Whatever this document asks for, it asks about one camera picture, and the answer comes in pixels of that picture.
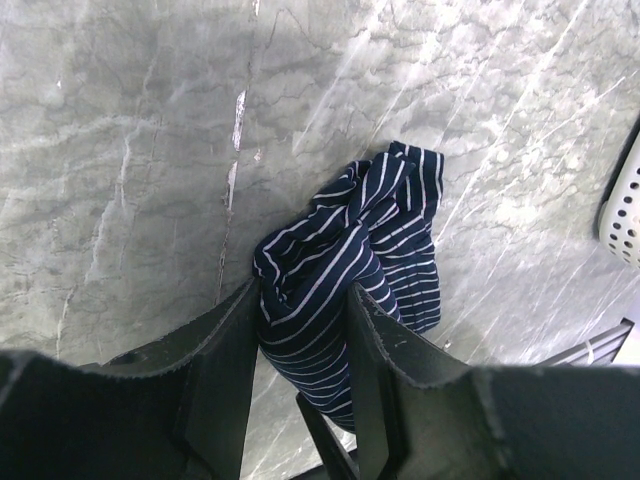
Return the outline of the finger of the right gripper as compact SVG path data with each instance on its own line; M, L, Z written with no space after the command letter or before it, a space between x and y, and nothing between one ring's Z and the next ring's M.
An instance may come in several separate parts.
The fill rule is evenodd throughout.
M328 479L358 479L354 457L342 446L322 414L302 394L296 395L296 403L322 460L322 467L314 467L304 475L317 477L323 470Z

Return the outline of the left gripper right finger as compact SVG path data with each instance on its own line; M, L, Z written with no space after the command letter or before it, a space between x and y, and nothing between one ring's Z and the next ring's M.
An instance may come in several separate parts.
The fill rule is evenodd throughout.
M348 294L364 479L635 479L632 367L470 366Z

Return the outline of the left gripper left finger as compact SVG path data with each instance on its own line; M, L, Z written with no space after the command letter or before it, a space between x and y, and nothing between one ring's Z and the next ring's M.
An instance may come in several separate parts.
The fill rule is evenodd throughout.
M250 280L105 364L1 353L5 479L236 479L257 355Z

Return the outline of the navy striped underwear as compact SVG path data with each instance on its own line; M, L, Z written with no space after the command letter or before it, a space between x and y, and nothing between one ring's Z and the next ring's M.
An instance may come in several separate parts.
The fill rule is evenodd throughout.
M422 334L441 319L432 224L441 153L392 142L351 163L309 211L256 247L259 347L317 411L355 429L347 296L360 285L394 321Z

